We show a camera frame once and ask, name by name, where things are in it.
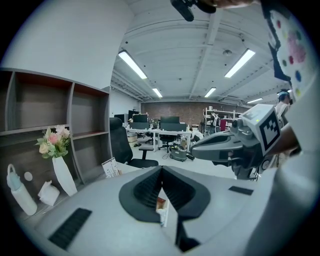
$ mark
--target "wall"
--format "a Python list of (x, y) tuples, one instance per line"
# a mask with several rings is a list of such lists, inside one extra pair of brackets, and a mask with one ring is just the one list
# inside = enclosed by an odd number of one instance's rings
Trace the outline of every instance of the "wall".
[(123, 0), (47, 0), (20, 28), (1, 67), (104, 88), (133, 18)]
[(128, 114), (129, 110), (135, 109), (140, 111), (140, 103), (131, 98), (130, 96), (120, 92), (120, 91), (111, 91), (110, 97), (110, 117), (113, 118), (114, 115), (118, 114)]
[(214, 104), (208, 102), (155, 102), (141, 103), (141, 112), (148, 113), (149, 118), (160, 118), (174, 116), (180, 117), (180, 122), (187, 125), (199, 125), (203, 119), (203, 109), (212, 106), (213, 109), (221, 111), (236, 111), (243, 113), (248, 110), (245, 107), (237, 107), (225, 104)]

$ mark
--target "ceiling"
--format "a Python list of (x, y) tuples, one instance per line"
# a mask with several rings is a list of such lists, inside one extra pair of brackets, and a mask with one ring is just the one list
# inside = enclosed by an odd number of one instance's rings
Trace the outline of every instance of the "ceiling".
[[(268, 27), (259, 5), (219, 9), (214, 14), (193, 7), (194, 21), (187, 22), (170, 0), (125, 2), (135, 17), (119, 51), (128, 51), (147, 79), (142, 80), (117, 56), (111, 86), (131, 97), (141, 102), (220, 101), (233, 105), (263, 98), (257, 103), (275, 104), (277, 92), (289, 88), (274, 78)], [(255, 55), (226, 78), (247, 48)], [(224, 50), (232, 54), (226, 56)], [(216, 87), (215, 92), (204, 98), (211, 87)]]

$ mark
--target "white wall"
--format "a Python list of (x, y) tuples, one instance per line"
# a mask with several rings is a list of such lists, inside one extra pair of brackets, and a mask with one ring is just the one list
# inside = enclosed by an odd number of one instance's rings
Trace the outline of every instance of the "white wall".
[(123, 0), (47, 0), (20, 28), (0, 66), (105, 88), (133, 18)]
[(113, 118), (114, 115), (128, 114), (129, 110), (135, 109), (140, 111), (140, 104), (134, 98), (120, 92), (111, 91), (110, 95), (110, 117)]

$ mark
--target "person's hand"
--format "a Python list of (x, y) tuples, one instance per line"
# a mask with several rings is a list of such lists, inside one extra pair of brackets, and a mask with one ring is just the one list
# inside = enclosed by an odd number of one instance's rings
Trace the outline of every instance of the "person's hand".
[(252, 3), (259, 3), (259, 0), (199, 0), (204, 4), (209, 6), (214, 6), (217, 8), (238, 8), (246, 7)]

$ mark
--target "paper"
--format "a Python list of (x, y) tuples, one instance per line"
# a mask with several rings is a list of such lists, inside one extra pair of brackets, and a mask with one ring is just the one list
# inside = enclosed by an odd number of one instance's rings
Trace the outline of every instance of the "paper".
[(114, 157), (102, 163), (102, 167), (107, 178), (119, 176), (121, 173)]
[(55, 187), (51, 185), (52, 181), (45, 182), (38, 194), (38, 197), (40, 198), (40, 201), (46, 205), (54, 206), (60, 191)]

